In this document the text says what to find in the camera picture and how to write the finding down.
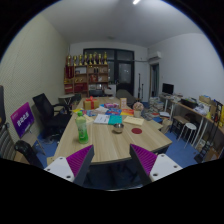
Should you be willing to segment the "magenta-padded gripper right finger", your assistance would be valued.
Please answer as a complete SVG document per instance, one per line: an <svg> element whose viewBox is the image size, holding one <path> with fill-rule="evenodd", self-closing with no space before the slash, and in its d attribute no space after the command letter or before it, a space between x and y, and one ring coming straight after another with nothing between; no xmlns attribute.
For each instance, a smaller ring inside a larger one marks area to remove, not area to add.
<svg viewBox="0 0 224 224"><path fill-rule="evenodd" d="M134 144L130 145L129 153L136 164L143 185L157 181L182 169L166 154L156 155Z"/></svg>

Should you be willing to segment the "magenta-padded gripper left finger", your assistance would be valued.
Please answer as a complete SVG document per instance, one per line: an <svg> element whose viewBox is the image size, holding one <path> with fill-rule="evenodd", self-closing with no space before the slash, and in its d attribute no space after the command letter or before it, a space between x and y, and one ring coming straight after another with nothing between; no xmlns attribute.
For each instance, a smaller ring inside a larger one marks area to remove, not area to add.
<svg viewBox="0 0 224 224"><path fill-rule="evenodd" d="M94 146L90 145L67 158L58 157L45 171L82 186L93 156Z"/></svg>

